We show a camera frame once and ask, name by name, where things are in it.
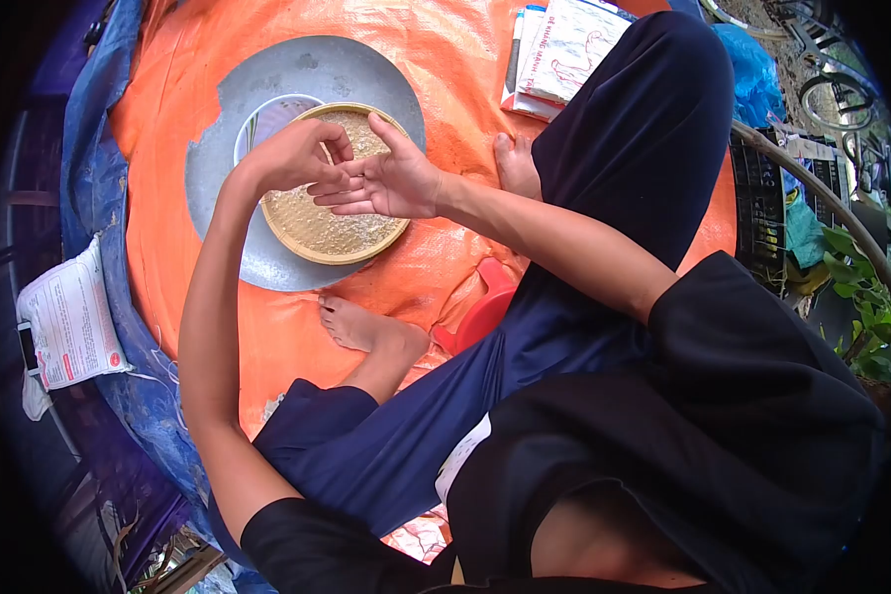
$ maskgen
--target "black shirt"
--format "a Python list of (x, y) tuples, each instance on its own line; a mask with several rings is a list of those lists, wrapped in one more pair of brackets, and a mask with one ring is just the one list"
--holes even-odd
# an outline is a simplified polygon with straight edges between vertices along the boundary
[(618, 481), (715, 585), (687, 591), (811, 588), (866, 504), (879, 411), (827, 343), (722, 253), (649, 321), (651, 360), (548, 378), (489, 412), (491, 434), (448, 493), (454, 540), (431, 566), (303, 500), (262, 509), (242, 548), (281, 592), (419, 592), (448, 584), (456, 555), (465, 582), (492, 591), (658, 591), (526, 579), (550, 507)]

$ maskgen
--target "dirt ground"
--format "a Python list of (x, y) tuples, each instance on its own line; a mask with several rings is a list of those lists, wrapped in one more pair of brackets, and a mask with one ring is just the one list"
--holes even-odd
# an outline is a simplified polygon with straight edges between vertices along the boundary
[[(762, 0), (716, 0), (716, 4), (726, 14), (734, 16), (750, 25), (764, 27), (766, 29), (778, 29), (778, 24), (769, 18), (763, 7)], [(798, 90), (809, 78), (818, 74), (818, 70), (808, 66), (799, 58), (799, 48), (792, 40), (770, 41), (757, 39), (775, 60), (775, 68), (779, 75), (779, 85), (782, 88), (782, 100), (786, 105), (786, 119), (789, 124), (808, 130), (809, 134), (821, 136), (825, 133), (819, 125), (812, 122), (802, 111), (798, 100)]]

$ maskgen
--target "red plastic stool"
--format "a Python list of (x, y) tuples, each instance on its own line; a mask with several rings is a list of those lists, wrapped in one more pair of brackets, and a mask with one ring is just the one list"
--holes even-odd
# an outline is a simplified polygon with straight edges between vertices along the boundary
[(468, 310), (453, 335), (442, 326), (432, 329), (432, 339), (449, 352), (458, 354), (498, 328), (518, 284), (513, 282), (494, 257), (487, 257), (476, 267), (488, 285), (488, 292)]

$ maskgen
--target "dark blue pants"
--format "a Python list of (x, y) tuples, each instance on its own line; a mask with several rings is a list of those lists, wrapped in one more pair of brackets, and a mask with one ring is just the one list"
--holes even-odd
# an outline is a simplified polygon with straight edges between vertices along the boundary
[[(535, 140), (544, 200), (676, 269), (713, 192), (733, 101), (730, 59), (706, 25), (679, 12), (640, 19)], [(305, 497), (382, 536), (439, 503), (440, 465), (500, 399), (639, 360), (647, 343), (642, 326), (532, 263), (498, 329), (383, 406), (298, 379), (254, 445)], [(225, 552), (247, 564), (214, 499), (210, 516)]]

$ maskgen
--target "person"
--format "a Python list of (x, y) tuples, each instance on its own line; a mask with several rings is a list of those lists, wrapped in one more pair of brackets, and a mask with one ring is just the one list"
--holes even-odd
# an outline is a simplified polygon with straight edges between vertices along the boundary
[[(281, 592), (810, 588), (857, 527), (883, 422), (731, 257), (674, 272), (733, 101), (713, 32), (659, 12), (533, 145), (498, 135), (502, 189), (440, 171), (375, 115), (388, 154), (353, 160), (316, 121), (252, 150), (220, 190), (178, 353), (225, 552)], [(324, 291), (327, 332), (366, 357), (329, 389), (297, 379), (251, 444), (241, 248), (264, 192), (308, 183), (337, 215), (447, 217), (531, 263), (494, 332), (398, 395), (426, 332)], [(440, 500), (453, 541), (431, 565), (378, 540)]]

